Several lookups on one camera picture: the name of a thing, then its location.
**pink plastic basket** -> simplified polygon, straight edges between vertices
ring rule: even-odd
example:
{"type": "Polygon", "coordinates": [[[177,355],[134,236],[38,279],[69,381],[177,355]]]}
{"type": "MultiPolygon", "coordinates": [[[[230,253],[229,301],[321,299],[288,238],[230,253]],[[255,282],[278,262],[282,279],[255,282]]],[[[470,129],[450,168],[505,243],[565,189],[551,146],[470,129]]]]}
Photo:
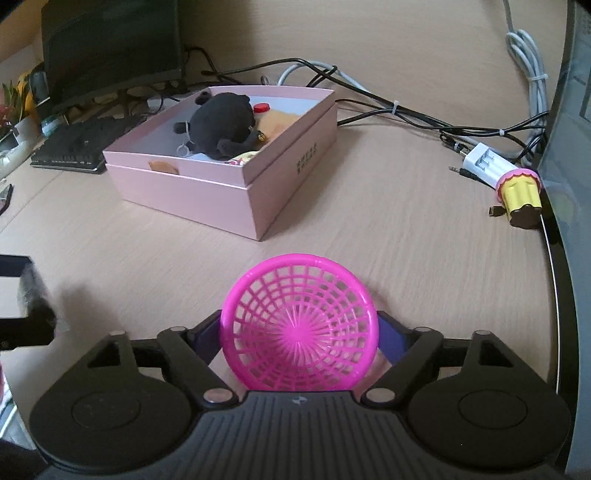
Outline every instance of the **pink plastic basket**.
{"type": "Polygon", "coordinates": [[[378,318],[365,287],[341,265],[282,255],[234,285],[220,340],[251,390],[350,390],[374,360],[378,318]]]}

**pink box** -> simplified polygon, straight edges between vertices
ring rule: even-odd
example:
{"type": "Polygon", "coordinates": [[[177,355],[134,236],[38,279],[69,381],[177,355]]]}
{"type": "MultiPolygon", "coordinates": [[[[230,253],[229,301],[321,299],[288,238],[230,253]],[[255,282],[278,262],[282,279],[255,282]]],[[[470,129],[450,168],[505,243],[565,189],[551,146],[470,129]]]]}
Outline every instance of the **pink box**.
{"type": "Polygon", "coordinates": [[[335,93],[285,86],[210,90],[213,95],[233,92],[252,100],[269,98],[272,108],[305,107],[306,112],[243,167],[178,157],[176,148],[183,137],[172,132],[172,124],[191,117],[197,92],[107,148],[107,169],[125,200],[259,240],[335,142],[335,93]],[[153,171],[154,161],[166,162],[178,174],[153,171]]]}

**basket rim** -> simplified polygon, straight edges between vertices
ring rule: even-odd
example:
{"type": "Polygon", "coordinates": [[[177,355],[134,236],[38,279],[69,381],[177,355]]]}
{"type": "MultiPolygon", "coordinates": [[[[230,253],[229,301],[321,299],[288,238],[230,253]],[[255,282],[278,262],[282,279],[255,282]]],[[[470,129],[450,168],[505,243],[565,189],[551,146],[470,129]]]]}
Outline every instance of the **basket rim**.
{"type": "Polygon", "coordinates": [[[351,390],[369,371],[378,349],[379,323],[378,314],[367,288],[349,270],[342,265],[325,257],[311,254],[286,254],[269,258],[246,272],[232,287],[222,306],[220,317],[220,343],[228,365],[250,390],[269,390],[269,386],[261,382],[254,375],[247,373],[246,365],[239,358],[234,341],[233,324],[236,308],[244,292],[257,279],[265,274],[283,267],[308,266],[316,267],[322,271],[332,273],[343,281],[358,299],[359,304],[365,309],[368,317],[368,331],[366,345],[362,350],[361,358],[355,369],[346,376],[342,376],[339,382],[331,386],[331,390],[351,390]]]}

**pink box lid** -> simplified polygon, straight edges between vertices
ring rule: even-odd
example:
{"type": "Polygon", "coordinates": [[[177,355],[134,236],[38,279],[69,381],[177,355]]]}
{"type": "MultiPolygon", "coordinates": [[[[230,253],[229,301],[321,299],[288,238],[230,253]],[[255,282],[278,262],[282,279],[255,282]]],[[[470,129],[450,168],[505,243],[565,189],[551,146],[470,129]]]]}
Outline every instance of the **pink box lid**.
{"type": "Polygon", "coordinates": [[[266,96],[317,100],[318,103],[279,137],[265,145],[249,163],[241,167],[214,161],[176,157],[170,153],[163,153],[166,149],[171,150],[171,142],[174,142],[174,145],[182,143],[182,136],[172,132],[171,124],[175,121],[184,121],[193,114],[196,109],[194,100],[200,93],[196,92],[171,108],[154,115],[116,140],[104,151],[107,163],[122,167],[151,170],[150,161],[165,161],[176,168],[179,175],[182,176],[245,187],[251,184],[261,172],[321,118],[335,102],[334,91],[319,88],[245,85],[211,87],[209,90],[213,95],[232,92],[250,97],[266,96]],[[167,130],[157,132],[158,128],[164,124],[170,124],[170,137],[167,135],[167,130]]]}

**red object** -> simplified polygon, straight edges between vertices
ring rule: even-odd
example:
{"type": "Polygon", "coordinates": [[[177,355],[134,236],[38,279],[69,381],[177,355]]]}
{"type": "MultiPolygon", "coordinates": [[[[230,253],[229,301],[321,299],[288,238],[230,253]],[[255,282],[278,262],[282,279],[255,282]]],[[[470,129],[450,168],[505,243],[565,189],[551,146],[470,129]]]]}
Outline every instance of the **red object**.
{"type": "Polygon", "coordinates": [[[252,107],[252,111],[255,113],[265,113],[271,110],[271,107],[268,103],[257,103],[254,107],[252,107]]]}

